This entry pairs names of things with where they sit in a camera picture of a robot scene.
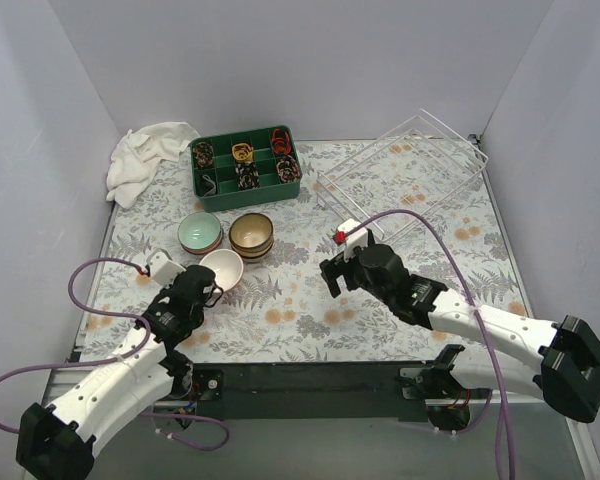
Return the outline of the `white orange floral bowl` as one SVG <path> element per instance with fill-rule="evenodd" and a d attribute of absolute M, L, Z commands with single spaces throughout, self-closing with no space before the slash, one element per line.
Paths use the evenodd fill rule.
<path fill-rule="evenodd" d="M 221 242 L 216 242 L 215 244 L 209 245 L 209 246 L 207 246 L 205 248 L 201 248 L 201 249 L 193 249 L 193 248 L 189 248 L 189 247 L 185 246 L 184 244 L 181 244 L 181 247 L 183 250 L 186 248 L 186 249 L 194 250 L 194 251 L 204 251 L 204 250 L 208 250 L 208 249 L 216 249 L 219 246 L 221 246 Z"/>

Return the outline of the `beige bowl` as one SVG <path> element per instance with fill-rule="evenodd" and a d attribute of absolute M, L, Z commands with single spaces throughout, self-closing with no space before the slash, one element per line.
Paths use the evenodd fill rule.
<path fill-rule="evenodd" d="M 263 245 L 261 248 L 242 248 L 239 245 L 231 245 L 231 248 L 238 253 L 241 257 L 247 259 L 256 259 L 266 255 L 273 247 L 273 243 L 270 242 L 266 245 Z"/>

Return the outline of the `black patterned bowl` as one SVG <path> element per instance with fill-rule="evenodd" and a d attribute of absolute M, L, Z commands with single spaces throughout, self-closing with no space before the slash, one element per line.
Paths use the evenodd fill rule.
<path fill-rule="evenodd" d="M 229 240 L 242 248 L 261 248 L 270 242 L 273 234 L 274 227 L 269 217 L 261 213 L 247 213 L 231 224 Z"/>

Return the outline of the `olive brown bowl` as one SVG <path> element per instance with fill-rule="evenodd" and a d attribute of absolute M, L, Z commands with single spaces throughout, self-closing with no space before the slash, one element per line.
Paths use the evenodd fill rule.
<path fill-rule="evenodd" d="M 238 255 L 241 260 L 244 263 L 247 264 L 255 264 L 255 263 L 260 263 L 265 261 L 268 257 L 270 257 L 271 252 L 266 252 L 263 255 L 257 256 L 257 257 L 247 257 L 247 256 L 242 256 L 242 255 Z"/>

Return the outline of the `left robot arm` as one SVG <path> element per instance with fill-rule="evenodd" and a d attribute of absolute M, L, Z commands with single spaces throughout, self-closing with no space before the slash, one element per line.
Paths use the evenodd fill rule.
<path fill-rule="evenodd" d="M 193 265 L 162 288 L 106 364 L 20 420 L 16 461 L 37 479 L 84 479 L 104 446 L 164 397 L 185 398 L 193 363 L 177 346 L 214 304 L 215 273 Z"/>

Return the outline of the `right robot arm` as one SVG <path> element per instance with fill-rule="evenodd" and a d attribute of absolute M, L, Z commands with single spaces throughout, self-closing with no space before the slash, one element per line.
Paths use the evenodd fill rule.
<path fill-rule="evenodd" d="M 600 408 L 600 339 L 583 319 L 561 322 L 516 316 L 490 306 L 473 307 L 457 291 L 410 273 L 387 245 L 371 245 L 320 264 L 333 297 L 338 282 L 363 289 L 399 320 L 491 346 L 528 369 L 504 380 L 513 391 L 541 398 L 560 414 L 591 423 Z"/>

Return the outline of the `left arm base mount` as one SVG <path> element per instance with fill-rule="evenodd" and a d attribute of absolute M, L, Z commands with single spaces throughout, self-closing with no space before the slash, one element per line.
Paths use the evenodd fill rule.
<path fill-rule="evenodd" d="M 176 416 L 197 415 L 200 406 L 219 402 L 223 396 L 224 373 L 216 368 L 195 368 L 184 380 L 183 389 L 161 399 L 157 411 Z"/>

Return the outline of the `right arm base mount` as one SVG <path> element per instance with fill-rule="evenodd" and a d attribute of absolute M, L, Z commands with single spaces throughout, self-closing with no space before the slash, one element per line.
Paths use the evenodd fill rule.
<path fill-rule="evenodd" d="M 424 403 L 435 434 L 456 437 L 469 433 L 489 412 L 493 392 L 467 388 L 453 376 L 456 360 L 464 350 L 459 344 L 447 345 L 434 360 L 403 367 L 395 377 L 404 399 Z"/>

